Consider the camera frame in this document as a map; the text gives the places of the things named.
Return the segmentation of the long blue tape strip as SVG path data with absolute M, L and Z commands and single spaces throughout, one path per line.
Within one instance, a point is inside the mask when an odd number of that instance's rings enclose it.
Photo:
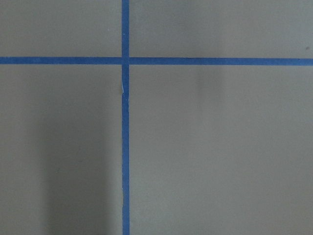
M 130 235 L 130 158 L 129 158 L 129 1 L 122 0 L 122 234 Z

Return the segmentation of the crossing blue tape strip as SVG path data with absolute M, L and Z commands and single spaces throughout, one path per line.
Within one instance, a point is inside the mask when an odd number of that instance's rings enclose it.
M 186 58 L 186 57 L 1 57 L 3 65 L 221 65 L 312 66 L 312 58 Z

